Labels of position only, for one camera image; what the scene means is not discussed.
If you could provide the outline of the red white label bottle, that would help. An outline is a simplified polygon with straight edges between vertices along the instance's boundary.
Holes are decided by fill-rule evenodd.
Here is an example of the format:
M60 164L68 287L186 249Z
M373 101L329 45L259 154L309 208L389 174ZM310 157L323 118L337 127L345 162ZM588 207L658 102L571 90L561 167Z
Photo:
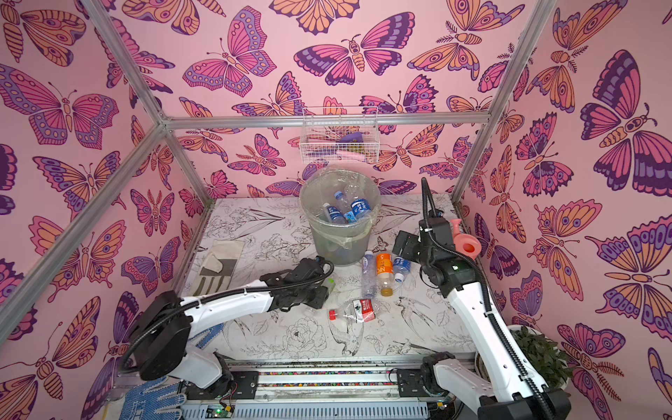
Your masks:
M376 309L371 299L348 301L339 309L328 312L331 321L346 320L348 323L363 324L376 319Z

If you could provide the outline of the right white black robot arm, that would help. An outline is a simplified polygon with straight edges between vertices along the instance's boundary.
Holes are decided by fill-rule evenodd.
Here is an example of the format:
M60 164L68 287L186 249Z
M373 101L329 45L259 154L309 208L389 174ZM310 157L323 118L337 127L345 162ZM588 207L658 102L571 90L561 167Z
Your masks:
M467 328L488 378L461 367L455 359L430 364L433 382L465 404L480 419L565 419L568 395L551 388L533 368L493 303L474 259L481 243L460 230L457 220L430 218L418 234L401 231L393 252L420 266Z

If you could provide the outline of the orange label bottle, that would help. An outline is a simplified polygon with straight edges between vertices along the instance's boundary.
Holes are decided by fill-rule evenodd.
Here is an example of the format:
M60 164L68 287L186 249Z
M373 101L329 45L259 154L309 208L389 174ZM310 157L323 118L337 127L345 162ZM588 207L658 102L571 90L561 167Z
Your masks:
M376 281L383 297L394 294L394 271L390 253L380 253L376 256Z

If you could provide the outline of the purple label clear bottle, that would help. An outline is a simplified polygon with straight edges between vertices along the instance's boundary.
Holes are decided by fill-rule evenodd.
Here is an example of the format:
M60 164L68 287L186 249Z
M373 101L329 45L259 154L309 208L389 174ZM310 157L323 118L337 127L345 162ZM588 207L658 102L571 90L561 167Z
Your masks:
M376 292L376 257L371 250L367 250L362 257L362 297L373 299Z

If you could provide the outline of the blue label bottle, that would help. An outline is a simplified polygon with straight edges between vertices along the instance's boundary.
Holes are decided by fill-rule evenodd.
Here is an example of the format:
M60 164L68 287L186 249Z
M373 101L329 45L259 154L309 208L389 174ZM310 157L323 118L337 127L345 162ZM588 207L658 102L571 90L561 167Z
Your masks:
M393 271L395 281L401 284L411 273L411 262L402 257L396 257L393 262Z
M324 203L323 204L323 210L325 214L325 218L327 218L327 221L329 223L332 223L334 225L347 225L348 221L346 220L345 216L341 211L336 208L336 206L332 206L329 203Z
M357 221L362 220L372 212L372 209L369 206L369 202L364 198L354 199L351 203L351 210Z

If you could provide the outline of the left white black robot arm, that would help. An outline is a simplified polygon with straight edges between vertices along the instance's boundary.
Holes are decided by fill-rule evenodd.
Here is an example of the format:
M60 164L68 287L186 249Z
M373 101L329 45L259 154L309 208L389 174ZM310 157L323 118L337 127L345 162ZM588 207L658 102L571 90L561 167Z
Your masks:
M129 329L129 348L117 372L145 381L169 376L196 387L203 397L225 395L233 376L225 357L198 348L193 339L206 330L241 317L296 306L320 309L329 291L324 285L334 264L323 257L304 258L293 269L268 273L237 289L179 297L160 294Z

